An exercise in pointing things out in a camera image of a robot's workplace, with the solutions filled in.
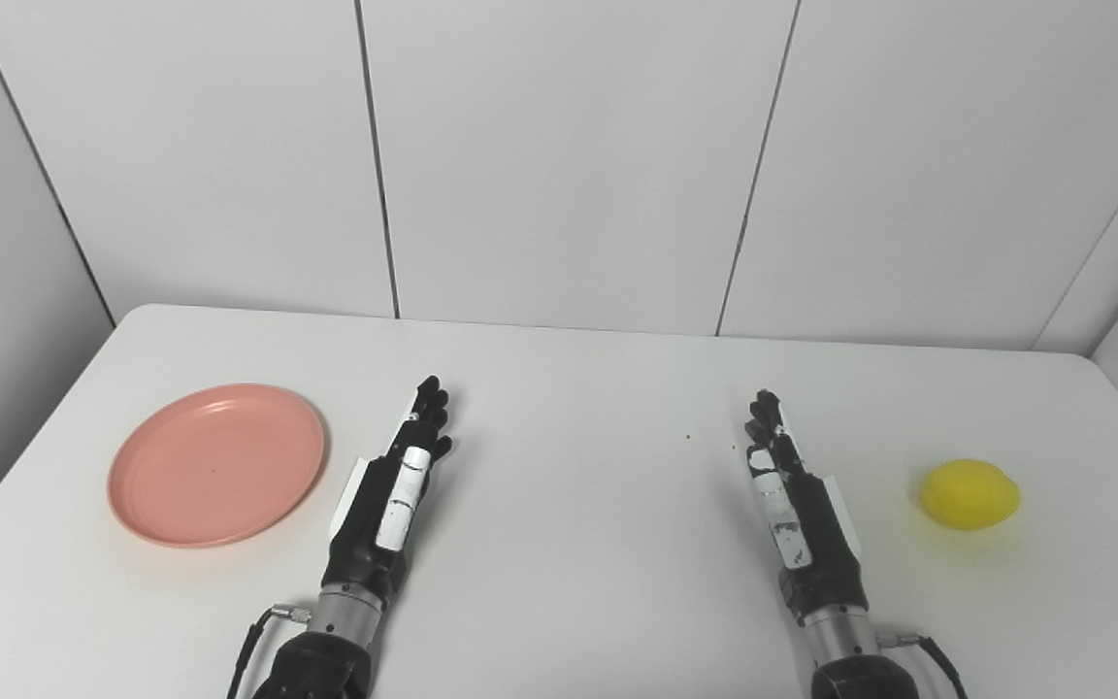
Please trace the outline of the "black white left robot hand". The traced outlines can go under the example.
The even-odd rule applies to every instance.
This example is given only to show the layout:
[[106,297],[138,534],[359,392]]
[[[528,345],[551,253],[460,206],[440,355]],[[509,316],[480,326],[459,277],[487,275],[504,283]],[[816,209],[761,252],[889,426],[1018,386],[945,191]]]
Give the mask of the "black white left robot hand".
[[389,448],[361,472],[345,520],[330,540],[323,585],[367,591],[383,606],[402,588],[413,521],[429,491],[432,470],[453,446],[443,433],[448,402],[439,377],[417,386]]

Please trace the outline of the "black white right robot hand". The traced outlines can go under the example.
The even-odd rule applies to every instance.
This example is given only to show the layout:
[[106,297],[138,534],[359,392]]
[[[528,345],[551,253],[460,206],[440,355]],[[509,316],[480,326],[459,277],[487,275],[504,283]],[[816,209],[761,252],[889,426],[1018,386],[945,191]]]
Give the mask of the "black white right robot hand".
[[858,554],[844,535],[827,483],[812,474],[796,447],[781,402],[759,390],[743,429],[746,464],[776,551],[785,606],[798,623],[827,607],[869,607]]

